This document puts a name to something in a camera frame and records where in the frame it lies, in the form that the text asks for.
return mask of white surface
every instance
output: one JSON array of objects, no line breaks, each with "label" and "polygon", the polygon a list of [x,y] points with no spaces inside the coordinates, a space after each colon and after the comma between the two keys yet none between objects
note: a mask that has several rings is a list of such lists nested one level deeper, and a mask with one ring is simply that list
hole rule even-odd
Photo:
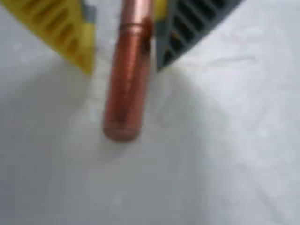
[{"label": "white surface", "polygon": [[298,225],[299,1],[248,0],[153,75],[131,144],[99,127],[109,1],[92,81],[0,8],[0,224]]}]

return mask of copper tube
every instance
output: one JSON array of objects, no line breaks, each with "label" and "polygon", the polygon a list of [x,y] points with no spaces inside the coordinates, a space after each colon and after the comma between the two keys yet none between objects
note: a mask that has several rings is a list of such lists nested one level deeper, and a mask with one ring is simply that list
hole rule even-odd
[{"label": "copper tube", "polygon": [[115,141],[135,139],[143,125],[153,0],[123,0],[119,39],[115,48],[103,130]]}]

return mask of copper pipe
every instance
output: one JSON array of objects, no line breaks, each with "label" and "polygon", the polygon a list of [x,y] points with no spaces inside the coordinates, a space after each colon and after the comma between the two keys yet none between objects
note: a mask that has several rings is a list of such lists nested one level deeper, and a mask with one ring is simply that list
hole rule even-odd
[{"label": "copper pipe", "polygon": [[153,0],[123,0],[119,39],[115,48],[103,130],[115,141],[135,139],[143,125]]}]

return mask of shiny copper surface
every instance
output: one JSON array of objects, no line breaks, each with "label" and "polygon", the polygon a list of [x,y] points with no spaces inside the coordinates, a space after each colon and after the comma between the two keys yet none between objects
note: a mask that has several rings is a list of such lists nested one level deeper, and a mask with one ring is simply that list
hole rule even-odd
[{"label": "shiny copper surface", "polygon": [[152,31],[152,0],[124,0],[103,123],[116,141],[135,139],[143,124]]}]

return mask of copper pipe end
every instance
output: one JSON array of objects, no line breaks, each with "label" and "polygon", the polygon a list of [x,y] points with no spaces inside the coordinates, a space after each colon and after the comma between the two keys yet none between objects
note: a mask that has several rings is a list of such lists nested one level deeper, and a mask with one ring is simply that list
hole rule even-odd
[{"label": "copper pipe end", "polygon": [[115,141],[138,137],[150,72],[152,0],[124,0],[103,131]]}]

